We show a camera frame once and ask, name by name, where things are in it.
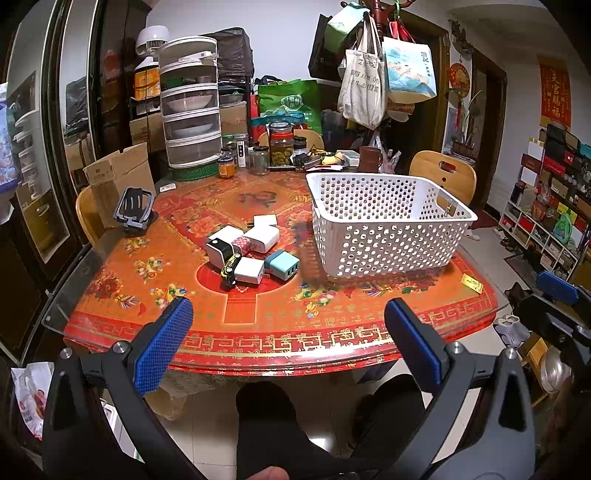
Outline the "green shopping bag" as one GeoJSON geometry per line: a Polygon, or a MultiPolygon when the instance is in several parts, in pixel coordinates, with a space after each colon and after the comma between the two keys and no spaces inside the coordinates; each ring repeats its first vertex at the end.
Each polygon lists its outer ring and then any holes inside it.
{"type": "Polygon", "coordinates": [[[315,80],[293,80],[259,85],[256,89],[259,114],[304,117],[308,129],[322,134],[321,95],[315,80]]]}

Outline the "red patterned tablecloth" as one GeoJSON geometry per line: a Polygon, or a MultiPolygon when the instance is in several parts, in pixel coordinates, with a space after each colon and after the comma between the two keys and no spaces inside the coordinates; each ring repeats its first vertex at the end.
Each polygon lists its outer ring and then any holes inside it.
{"type": "Polygon", "coordinates": [[[439,270],[370,279],[331,278],[322,269],[311,225],[311,195],[300,174],[211,177],[158,195],[145,235],[118,235],[95,246],[98,266],[65,311],[67,339],[94,350],[129,340],[177,298],[190,300],[193,321],[174,359],[178,369],[231,376],[313,375],[396,360],[384,309],[403,298],[446,340],[489,326],[501,308],[496,286],[465,252],[439,270]],[[259,283],[224,288],[209,260],[209,237],[246,230],[271,214],[276,249],[297,258],[290,278],[263,267],[259,283]]]}

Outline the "white shelf with boxes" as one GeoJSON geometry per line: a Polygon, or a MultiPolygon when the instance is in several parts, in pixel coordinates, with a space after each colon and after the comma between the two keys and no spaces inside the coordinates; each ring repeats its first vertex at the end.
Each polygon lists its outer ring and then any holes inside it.
{"type": "Polygon", "coordinates": [[[498,232],[532,270],[569,279],[590,248],[590,146],[555,121],[543,126],[522,155],[498,232]]]}

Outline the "pink hello kitty charger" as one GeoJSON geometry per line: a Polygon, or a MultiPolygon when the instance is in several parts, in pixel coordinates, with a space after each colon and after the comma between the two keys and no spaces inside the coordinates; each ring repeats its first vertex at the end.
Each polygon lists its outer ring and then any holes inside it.
{"type": "Polygon", "coordinates": [[[240,236],[231,242],[231,246],[235,254],[246,256],[252,248],[252,242],[245,236],[240,236]]]}

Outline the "wooden chair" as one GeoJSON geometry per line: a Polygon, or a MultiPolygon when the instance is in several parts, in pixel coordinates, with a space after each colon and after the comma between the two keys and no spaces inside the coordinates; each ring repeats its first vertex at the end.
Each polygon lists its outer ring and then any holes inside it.
{"type": "Polygon", "coordinates": [[[90,244],[94,246],[105,233],[105,227],[89,186],[84,187],[77,196],[75,210],[84,234],[90,244]]]}
{"type": "Polygon", "coordinates": [[[439,152],[418,152],[411,161],[409,174],[433,181],[467,206],[476,192],[477,175],[474,168],[439,152]]]}

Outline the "white charger block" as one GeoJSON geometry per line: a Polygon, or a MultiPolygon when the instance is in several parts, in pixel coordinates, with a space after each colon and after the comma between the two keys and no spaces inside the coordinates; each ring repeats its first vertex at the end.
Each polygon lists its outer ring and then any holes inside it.
{"type": "Polygon", "coordinates": [[[259,285],[264,273],[264,261],[252,257],[242,257],[235,266],[235,280],[259,285]]]}

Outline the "wooden chair left side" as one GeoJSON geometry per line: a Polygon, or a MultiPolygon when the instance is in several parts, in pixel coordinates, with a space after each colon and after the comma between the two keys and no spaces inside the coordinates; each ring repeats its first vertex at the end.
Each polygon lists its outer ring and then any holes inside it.
{"type": "Polygon", "coordinates": [[[75,210],[84,234],[90,244],[94,246],[105,233],[105,227],[89,186],[84,187],[77,196],[75,210]]]}

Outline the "teal multiport usb charger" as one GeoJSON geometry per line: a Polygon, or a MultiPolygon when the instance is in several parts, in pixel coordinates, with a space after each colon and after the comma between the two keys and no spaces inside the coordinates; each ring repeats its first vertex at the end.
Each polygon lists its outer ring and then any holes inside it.
{"type": "Polygon", "coordinates": [[[264,259],[264,268],[270,275],[287,282],[297,274],[300,259],[284,250],[277,250],[264,259]]]}

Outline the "stacked white food cover tower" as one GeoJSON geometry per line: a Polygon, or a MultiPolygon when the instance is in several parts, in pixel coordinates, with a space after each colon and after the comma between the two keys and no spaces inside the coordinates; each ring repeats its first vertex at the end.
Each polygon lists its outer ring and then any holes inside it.
{"type": "Polygon", "coordinates": [[[195,168],[221,155],[217,42],[187,36],[159,50],[160,110],[168,165],[195,168]]]}

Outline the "yellow toy car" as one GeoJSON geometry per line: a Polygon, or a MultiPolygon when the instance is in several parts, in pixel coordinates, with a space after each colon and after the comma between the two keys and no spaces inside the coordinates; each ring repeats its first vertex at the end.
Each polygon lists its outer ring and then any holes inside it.
{"type": "Polygon", "coordinates": [[[235,288],[235,268],[238,266],[240,260],[242,260],[242,255],[235,253],[224,263],[221,269],[221,287],[224,290],[235,288]]]}

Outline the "black and white charger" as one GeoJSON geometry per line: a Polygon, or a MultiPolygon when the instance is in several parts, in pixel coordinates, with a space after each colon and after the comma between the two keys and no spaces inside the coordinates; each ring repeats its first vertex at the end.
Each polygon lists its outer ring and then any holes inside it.
{"type": "Polygon", "coordinates": [[[208,239],[205,242],[205,251],[209,263],[217,270],[222,270],[224,265],[235,255],[232,245],[218,238],[208,239]]]}

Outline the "small glass jar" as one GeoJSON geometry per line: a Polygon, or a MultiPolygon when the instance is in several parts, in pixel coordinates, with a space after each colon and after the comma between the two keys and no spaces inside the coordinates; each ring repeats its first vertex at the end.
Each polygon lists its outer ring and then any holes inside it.
{"type": "Polygon", "coordinates": [[[256,145],[252,147],[249,156],[249,172],[254,175],[263,176],[269,173],[270,152],[269,147],[265,145],[256,145]]]}

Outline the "white perforated plastic basket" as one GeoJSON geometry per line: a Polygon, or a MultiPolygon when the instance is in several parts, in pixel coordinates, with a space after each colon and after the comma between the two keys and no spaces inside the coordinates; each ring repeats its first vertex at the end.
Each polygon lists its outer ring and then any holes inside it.
{"type": "Polygon", "coordinates": [[[444,267],[478,219],[426,178],[325,171],[305,179],[322,268],[339,279],[444,267]]]}

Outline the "cardboard box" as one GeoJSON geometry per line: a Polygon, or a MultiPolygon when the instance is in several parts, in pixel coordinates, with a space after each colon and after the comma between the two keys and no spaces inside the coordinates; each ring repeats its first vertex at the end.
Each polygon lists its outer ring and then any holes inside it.
{"type": "Polygon", "coordinates": [[[115,151],[84,168],[95,205],[105,228],[116,228],[113,214],[127,187],[156,193],[148,164],[147,144],[140,143],[115,151]]]}

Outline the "white square charger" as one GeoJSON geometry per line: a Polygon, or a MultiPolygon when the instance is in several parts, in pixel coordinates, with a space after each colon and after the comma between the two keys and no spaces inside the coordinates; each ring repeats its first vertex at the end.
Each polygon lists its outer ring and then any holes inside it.
{"type": "Polygon", "coordinates": [[[272,225],[254,226],[245,232],[245,238],[252,252],[266,254],[280,240],[280,230],[272,225]]]}

